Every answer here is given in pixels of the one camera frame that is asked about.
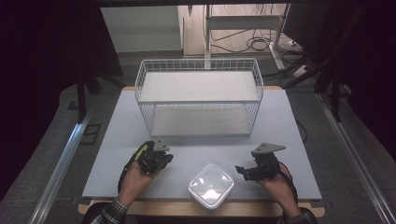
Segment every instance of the black curtain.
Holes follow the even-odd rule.
[[[330,4],[321,39],[332,47],[353,4]],[[337,71],[352,93],[348,102],[358,117],[396,160],[396,6],[394,1],[369,1],[343,48]]]
[[[0,4],[3,198],[48,129],[60,93],[77,82],[77,71],[91,77],[122,73],[99,7]]]

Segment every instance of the wrist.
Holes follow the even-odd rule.
[[[287,205],[281,204],[280,206],[282,207],[282,209],[285,212],[285,215],[288,219],[293,218],[293,217],[298,217],[303,214],[300,207],[296,203],[295,204],[287,204]]]
[[[117,199],[119,200],[120,203],[129,207],[136,199],[136,196],[122,191],[122,192],[120,192]]]

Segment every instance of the aluminum rail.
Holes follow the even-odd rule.
[[[387,224],[395,224],[396,219],[395,216],[390,211],[389,205],[385,197],[383,196],[381,189],[375,183],[373,178],[371,177],[370,173],[368,172],[366,166],[364,165],[361,157],[359,156],[358,151],[353,146],[352,142],[350,141],[349,137],[347,136],[346,131],[343,128],[342,123],[337,122],[337,120],[332,116],[332,112],[329,109],[330,104],[324,93],[317,94],[318,100],[320,105],[322,106],[328,120],[330,121],[334,132],[337,134],[338,139],[340,140],[341,144],[343,145],[343,149],[349,158],[350,163],[352,164],[353,168],[355,169],[356,174],[358,175],[361,184],[363,185],[364,189],[366,190],[370,200],[375,207],[376,212],[379,214],[383,223]]]
[[[46,220],[58,190],[64,181],[64,176],[69,168],[70,162],[72,161],[76,152],[79,140],[84,134],[84,130],[87,127],[88,121],[90,120],[92,109],[96,104],[96,99],[97,96],[93,98],[92,104],[84,120],[81,123],[78,123],[71,133],[70,138],[64,148],[64,152],[56,164],[55,170],[53,171],[52,176],[50,177],[49,182],[44,189],[43,194],[41,195],[40,201],[38,202],[35,211],[29,220],[29,223],[44,223]]]

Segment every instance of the plaid sleeve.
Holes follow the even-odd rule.
[[[114,199],[113,202],[93,220],[92,224],[121,224],[125,219],[127,210],[127,206],[120,203],[118,199]]]
[[[303,212],[302,215],[289,218],[285,221],[285,224],[318,224],[317,218],[307,208],[300,208]]]

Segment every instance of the white table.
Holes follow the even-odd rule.
[[[117,196],[120,172],[149,133],[134,98],[134,91],[122,91],[105,138],[92,167],[82,197],[108,199]],[[293,175],[301,201],[320,200],[303,142],[283,90],[264,91],[262,105],[249,137],[177,137],[163,141],[175,157],[141,196],[142,200],[190,200],[188,184],[208,163],[214,163],[233,177],[230,202],[268,200],[269,195],[253,181],[245,181],[235,165],[255,166],[250,151],[260,142],[286,146],[276,152]]]

